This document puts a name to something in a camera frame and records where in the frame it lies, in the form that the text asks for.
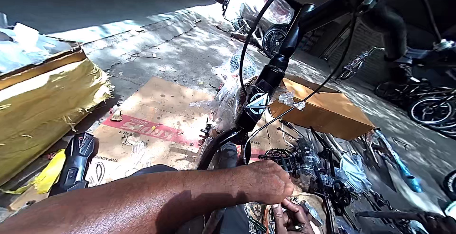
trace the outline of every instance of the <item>brown cardboard box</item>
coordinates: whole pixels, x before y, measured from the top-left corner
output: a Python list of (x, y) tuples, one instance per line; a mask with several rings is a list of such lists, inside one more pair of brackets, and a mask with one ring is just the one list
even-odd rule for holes
[[(283, 83), (288, 91), (294, 90), (294, 100), (301, 101), (319, 85), (297, 76), (287, 75)], [(290, 109), (289, 106), (275, 101), (269, 106), (273, 117)], [(284, 120), (316, 131), (330, 133), (334, 137), (353, 140), (375, 128), (361, 109), (341, 92), (323, 87), (310, 97), (304, 109), (294, 109), (283, 117)]]

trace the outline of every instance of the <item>red printed label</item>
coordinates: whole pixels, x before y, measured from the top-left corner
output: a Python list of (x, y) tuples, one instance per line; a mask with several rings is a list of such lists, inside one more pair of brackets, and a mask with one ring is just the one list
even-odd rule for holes
[(102, 124), (179, 144), (190, 145), (192, 143), (192, 145), (198, 146), (198, 137), (186, 137), (180, 129), (134, 118), (128, 115), (122, 115), (122, 121), (111, 121), (110, 119), (111, 116)]

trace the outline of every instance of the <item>finger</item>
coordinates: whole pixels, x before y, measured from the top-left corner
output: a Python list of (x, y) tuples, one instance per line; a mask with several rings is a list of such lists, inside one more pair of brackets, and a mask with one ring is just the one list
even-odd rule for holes
[(293, 223), (293, 221), (291, 220), (293, 217), (290, 217), (290, 215), (288, 215), (288, 214), (292, 214), (292, 213), (290, 211), (283, 212), (284, 222), (285, 222), (286, 226), (288, 226), (289, 224)]
[(304, 209), (300, 205), (297, 205), (289, 201), (288, 199), (284, 199), (282, 205), (294, 213), (294, 217), (296, 218), (296, 220), (298, 220), (298, 222), (304, 226), (302, 228), (304, 233), (313, 233), (309, 219), (304, 213)]
[(285, 227), (282, 207), (280, 206), (280, 204), (273, 204), (271, 207), (272, 207), (272, 212), (274, 213), (274, 222), (276, 225), (275, 232), (277, 234), (287, 234), (288, 231)]

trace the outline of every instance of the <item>black bicycle frame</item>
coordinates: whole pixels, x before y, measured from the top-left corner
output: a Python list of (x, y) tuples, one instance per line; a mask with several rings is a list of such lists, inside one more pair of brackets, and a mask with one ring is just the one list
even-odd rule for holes
[[(246, 143), (248, 132), (251, 132), (261, 119), (270, 98), (285, 76), (290, 58), (304, 35), (356, 10), (358, 5), (353, 2), (357, 1), (328, 0), (318, 7), (313, 4), (305, 4), (301, 8), (283, 40), (279, 52), (265, 65), (255, 84), (248, 87), (243, 109), (236, 117), (236, 127), (222, 132), (204, 148), (197, 167), (198, 170), (206, 170), (216, 151), (224, 144), (230, 141), (237, 145)], [(245, 147), (242, 146), (241, 149), (245, 151), (246, 162), (248, 163), (251, 154), (250, 144), (248, 143)], [(240, 158), (237, 165), (243, 164), (244, 161)]]

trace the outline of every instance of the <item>metal rod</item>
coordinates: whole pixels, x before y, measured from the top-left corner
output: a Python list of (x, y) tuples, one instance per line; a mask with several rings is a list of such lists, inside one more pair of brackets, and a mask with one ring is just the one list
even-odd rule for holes
[(288, 121), (285, 121), (283, 119), (279, 120), (279, 122), (281, 122), (282, 124), (284, 124), (286, 127), (292, 129), (293, 131), (295, 131), (298, 135), (300, 135), (301, 137), (305, 138), (305, 135), (302, 134), (300, 131), (298, 131), (298, 129), (296, 129), (296, 127), (294, 127), (292, 124), (290, 124)]
[(288, 135), (289, 137), (294, 138), (295, 140), (297, 140), (297, 138), (295, 138), (293, 135), (289, 134), (288, 132), (286, 132), (286, 131), (283, 130), (282, 128), (277, 127), (277, 130), (282, 131), (284, 134), (286, 134), (286, 135)]
[(399, 220), (399, 219), (404, 219), (404, 220), (415, 220), (415, 221), (421, 221), (419, 218), (418, 214), (416, 213), (406, 213), (406, 212), (358, 212), (356, 213), (356, 216), (361, 216), (361, 217), (371, 217), (371, 218), (383, 218), (383, 219), (394, 219), (394, 220)]

